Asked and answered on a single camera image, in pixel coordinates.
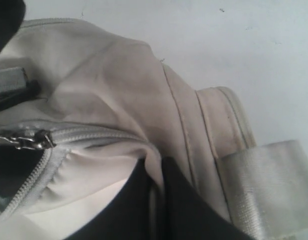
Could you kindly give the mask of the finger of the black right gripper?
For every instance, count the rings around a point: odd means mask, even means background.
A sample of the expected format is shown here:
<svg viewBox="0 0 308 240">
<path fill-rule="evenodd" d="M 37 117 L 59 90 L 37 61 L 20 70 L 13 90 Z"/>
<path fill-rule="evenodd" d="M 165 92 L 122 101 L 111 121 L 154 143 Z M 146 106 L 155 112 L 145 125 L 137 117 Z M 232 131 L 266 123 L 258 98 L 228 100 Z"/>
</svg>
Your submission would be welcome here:
<svg viewBox="0 0 308 240">
<path fill-rule="evenodd" d="M 0 0 L 0 53 L 19 30 L 25 14 L 23 0 Z"/>
</svg>

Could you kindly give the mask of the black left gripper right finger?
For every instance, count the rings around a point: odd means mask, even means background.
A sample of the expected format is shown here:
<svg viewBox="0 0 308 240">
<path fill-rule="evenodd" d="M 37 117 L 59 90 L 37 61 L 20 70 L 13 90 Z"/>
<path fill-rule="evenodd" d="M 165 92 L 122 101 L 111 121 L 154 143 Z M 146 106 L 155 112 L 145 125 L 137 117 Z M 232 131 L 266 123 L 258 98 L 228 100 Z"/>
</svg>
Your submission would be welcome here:
<svg viewBox="0 0 308 240">
<path fill-rule="evenodd" d="M 163 189 L 153 191 L 156 240 L 250 240 L 207 204 L 172 157 L 160 161 Z"/>
</svg>

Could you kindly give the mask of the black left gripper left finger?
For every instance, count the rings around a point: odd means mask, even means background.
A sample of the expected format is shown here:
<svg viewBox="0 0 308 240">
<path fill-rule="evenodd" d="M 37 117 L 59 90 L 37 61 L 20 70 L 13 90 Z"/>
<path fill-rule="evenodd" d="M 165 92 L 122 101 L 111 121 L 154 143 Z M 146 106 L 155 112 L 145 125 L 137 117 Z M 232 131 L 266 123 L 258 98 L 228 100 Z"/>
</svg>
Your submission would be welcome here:
<svg viewBox="0 0 308 240">
<path fill-rule="evenodd" d="M 70 240 L 148 240 L 149 188 L 144 160 L 137 162 L 129 179 L 94 219 L 68 237 Z"/>
</svg>

